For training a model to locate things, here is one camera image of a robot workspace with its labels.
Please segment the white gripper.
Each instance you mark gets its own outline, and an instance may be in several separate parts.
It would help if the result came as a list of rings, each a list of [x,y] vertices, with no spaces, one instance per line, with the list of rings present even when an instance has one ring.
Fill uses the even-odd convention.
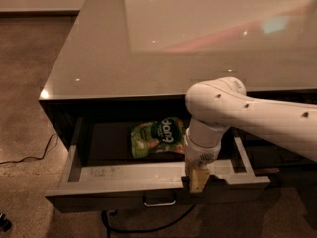
[[[184,143],[186,158],[186,174],[189,176],[191,193],[202,193],[210,177],[206,166],[214,162],[221,150],[222,133],[210,128],[186,130]]]

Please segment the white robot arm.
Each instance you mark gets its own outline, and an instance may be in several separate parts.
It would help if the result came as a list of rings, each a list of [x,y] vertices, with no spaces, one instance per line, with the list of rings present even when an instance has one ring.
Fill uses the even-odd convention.
[[[184,147],[192,193],[204,190],[210,177],[207,165],[217,159],[222,137],[231,127],[317,161],[316,105],[249,97],[235,77],[192,85],[185,105],[191,114]]]

